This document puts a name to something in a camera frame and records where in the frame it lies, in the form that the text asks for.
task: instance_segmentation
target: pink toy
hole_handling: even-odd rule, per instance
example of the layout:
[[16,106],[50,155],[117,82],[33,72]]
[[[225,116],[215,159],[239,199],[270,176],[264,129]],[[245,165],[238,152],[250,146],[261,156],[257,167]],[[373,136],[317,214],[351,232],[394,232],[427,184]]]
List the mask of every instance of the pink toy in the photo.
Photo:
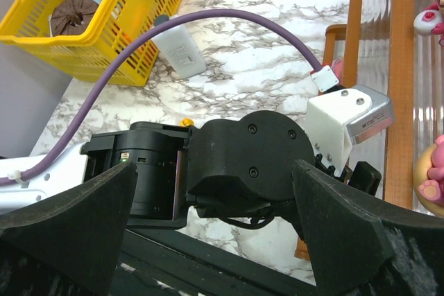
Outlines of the pink toy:
[[339,84],[342,83],[342,77],[344,75],[344,59],[335,59],[332,63],[332,71],[334,75],[338,78]]
[[433,5],[419,13],[413,26],[422,36],[441,35],[439,45],[444,46],[444,0],[436,0]]
[[419,186],[419,192],[428,201],[444,206],[444,135],[436,140],[432,153],[432,167],[427,172],[429,180]]

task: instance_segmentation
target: screw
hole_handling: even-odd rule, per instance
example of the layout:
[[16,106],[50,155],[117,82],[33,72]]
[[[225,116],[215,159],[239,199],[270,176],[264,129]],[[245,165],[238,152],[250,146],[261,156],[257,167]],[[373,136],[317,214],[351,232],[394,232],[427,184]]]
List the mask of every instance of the screw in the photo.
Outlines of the screw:
[[296,139],[296,132],[294,132],[293,130],[290,130],[290,131],[289,131],[289,138],[290,138],[291,140]]
[[251,134],[255,134],[255,133],[257,133],[257,127],[256,127],[256,125],[255,125],[255,124],[251,124],[251,125],[249,125],[249,126],[248,126],[248,131],[249,131],[249,133],[251,133]]
[[257,170],[257,168],[255,168],[254,166],[252,166],[250,168],[250,177],[256,178],[257,176],[259,176],[259,170]]

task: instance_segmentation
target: marble countertop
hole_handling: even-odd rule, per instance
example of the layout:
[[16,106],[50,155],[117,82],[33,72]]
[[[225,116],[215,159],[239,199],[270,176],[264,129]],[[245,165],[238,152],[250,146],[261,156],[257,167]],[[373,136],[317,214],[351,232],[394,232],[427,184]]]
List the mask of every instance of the marble countertop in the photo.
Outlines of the marble countertop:
[[[183,0],[178,14],[208,8],[237,8],[263,15],[297,35],[323,57],[325,29],[346,23],[349,0]],[[108,85],[71,144],[93,133],[127,130],[136,121],[178,125],[183,118],[200,127],[210,119],[240,119],[256,110],[290,116],[302,127],[307,99],[317,95],[311,68],[301,54],[265,28],[238,19],[208,19],[187,25],[207,60],[208,70],[178,80],[159,57],[145,87]],[[32,155],[47,153],[77,113],[93,84],[73,79],[36,143]],[[276,218],[250,231],[190,210],[180,232],[284,274],[314,284],[308,261],[293,256],[297,235]]]

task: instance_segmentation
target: yellow plastic crate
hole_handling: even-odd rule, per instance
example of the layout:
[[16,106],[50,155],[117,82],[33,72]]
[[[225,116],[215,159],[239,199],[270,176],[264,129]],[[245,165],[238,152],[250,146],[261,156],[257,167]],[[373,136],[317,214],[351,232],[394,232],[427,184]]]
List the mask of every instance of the yellow plastic crate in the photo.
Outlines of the yellow plastic crate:
[[[181,0],[102,0],[82,35],[49,37],[49,15],[62,1],[15,0],[0,23],[0,42],[18,46],[79,80],[95,82],[158,15],[173,15]],[[110,83],[145,85],[157,54],[154,44],[146,43]]]

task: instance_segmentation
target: gray wall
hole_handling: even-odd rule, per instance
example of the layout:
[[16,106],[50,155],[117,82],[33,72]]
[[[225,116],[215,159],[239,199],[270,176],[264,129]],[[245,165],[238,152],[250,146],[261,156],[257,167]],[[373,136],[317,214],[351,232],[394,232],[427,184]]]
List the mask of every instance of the gray wall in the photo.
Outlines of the gray wall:
[[[1,0],[0,17],[13,1]],[[0,44],[0,155],[29,155],[70,80],[27,53]]]
[[[1,0],[3,17],[14,0]],[[25,52],[0,44],[0,155],[26,156],[70,77]]]

